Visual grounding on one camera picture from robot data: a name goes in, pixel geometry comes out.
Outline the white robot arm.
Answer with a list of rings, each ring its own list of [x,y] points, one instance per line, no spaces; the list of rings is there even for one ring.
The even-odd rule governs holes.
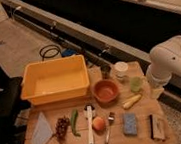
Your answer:
[[[151,97],[157,99],[173,74],[181,77],[181,36],[176,35],[154,46],[149,57],[151,63],[146,70],[146,79],[151,86]]]

